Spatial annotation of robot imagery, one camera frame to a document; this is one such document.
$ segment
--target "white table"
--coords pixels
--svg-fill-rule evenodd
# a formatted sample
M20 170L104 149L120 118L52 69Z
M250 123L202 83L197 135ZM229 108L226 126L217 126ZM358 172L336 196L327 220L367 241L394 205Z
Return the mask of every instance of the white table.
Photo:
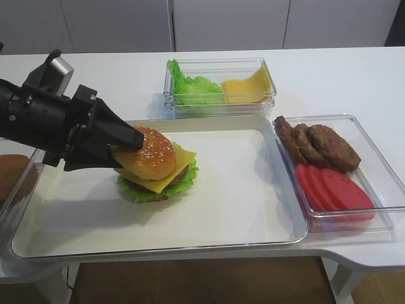
M45 57L0 56L0 78L20 85ZM402 160L405 150L402 135L405 127L402 121L405 47L66 54L63 57L75 69L65 94L72 96L79 84L91 87L125 120L168 118L161 99L167 59L262 57L278 91L271 114L273 118L278 115L352 114L405 182L405 161ZM404 252L405 221L402 221L391 234L310 233L300 243L277 248L148 255L131 260L321 256L339 263L338 271L330 277L331 285L338 303L350 303L350 292L363 273L404 270ZM324 260L324 264L328 275L333 275L330 260ZM41 266L44 275L57 269L55 265ZM2 268L8 268L4 259ZM0 282L32 281L39 276L40 272L19 274L18 269L12 276L8 270L0 272Z

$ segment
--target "wooden floor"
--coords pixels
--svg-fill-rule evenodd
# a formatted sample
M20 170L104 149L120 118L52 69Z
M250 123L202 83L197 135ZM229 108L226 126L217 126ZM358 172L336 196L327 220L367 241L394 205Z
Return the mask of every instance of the wooden floor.
M71 304L335 303L319 258L90 263ZM405 274L369 274L355 304L405 303ZM33 284L0 285L0 303L48 304Z

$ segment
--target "green lettuce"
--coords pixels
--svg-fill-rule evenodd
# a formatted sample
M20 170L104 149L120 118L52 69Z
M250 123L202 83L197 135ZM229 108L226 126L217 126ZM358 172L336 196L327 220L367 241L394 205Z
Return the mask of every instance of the green lettuce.
M220 105L223 103L222 88L206 77L186 77L181 71L176 59L170 60L168 66L174 81L174 94L178 105ZM204 96L202 94L218 94L218 96Z
M145 193L137 191L130 186L126 178L124 178L124 176L122 175L118 177L117 183L118 186L121 188L121 190L131 201L144 203L149 199L158 199L161 198L162 196L167 196L168 198L171 198L177 193L187 190L194 184L194 179L197 177L197 171L198 171L197 161L196 159L193 159L193 161L189 163L189 171L185 175L184 179L177 185L168 187L167 189L164 189L160 193L155 192Z

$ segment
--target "clear plastic container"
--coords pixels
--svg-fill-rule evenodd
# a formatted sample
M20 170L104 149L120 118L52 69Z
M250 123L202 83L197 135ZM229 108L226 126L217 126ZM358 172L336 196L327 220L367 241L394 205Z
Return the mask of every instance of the clear plastic container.
M22 194L22 184L25 182L28 173L34 166L38 173L38 180L42 173L42 159L45 152L20 144L18 142L9 141L7 139L0 138L0 155L25 155L29 158L27 166L24 168L21 176L18 178L16 184L12 188L8 197L0 205L0 254L3 252L10 237L14 233L21 216L29 202L29 199L35 189L31 190L26 195Z
M227 80L244 80L263 72L263 83L268 90L258 92L216 93L216 94L175 94L175 83L168 65L165 79L165 106L174 118L206 117L223 115L259 115L271 113L277 93L271 75L262 58L221 59L221 60L178 60L180 69L186 77L205 77L222 87ZM209 99L221 98L221 104L207 104ZM258 100L243 103L246 99Z
M280 152L297 197L309 222L310 232L322 231L384 231L392 229L405 215L405 187L385 158L368 137L359 122L350 115L330 115L285 118L291 126L322 124L333 128L361 158L359 168L348 176L371 198L374 208L320 212L308 203L302 191L291 159L277 138Z

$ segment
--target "burger patty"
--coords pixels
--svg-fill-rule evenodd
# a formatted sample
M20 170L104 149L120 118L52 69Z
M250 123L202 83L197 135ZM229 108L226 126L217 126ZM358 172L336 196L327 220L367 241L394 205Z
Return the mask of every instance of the burger patty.
M314 147L326 160L343 172L359 167L361 158L351 145L326 125L313 125L307 135Z
M307 159L308 162L312 163L318 168L331 168L335 167L313 147L311 141L307 136L308 126L305 123L300 123L296 125L293 130L294 141L297 144L299 151Z
M179 184L182 180L184 180L185 176L187 175L187 172L189 171L189 166L186 166L171 182L170 184L168 184L165 189L168 189L169 187L173 187L176 186L177 184ZM130 186L139 192L143 192L143 193L149 193L149 192L153 192L151 190L149 190L148 188L138 185L135 182L131 182L130 180L126 179L127 182L130 184Z
M290 155L292 161L296 165L302 163L303 165L308 166L308 161L305 159L305 157L303 157L294 142L293 128L288 122L285 121L283 116L279 116L276 118L276 120L274 121L274 129L284 148Z

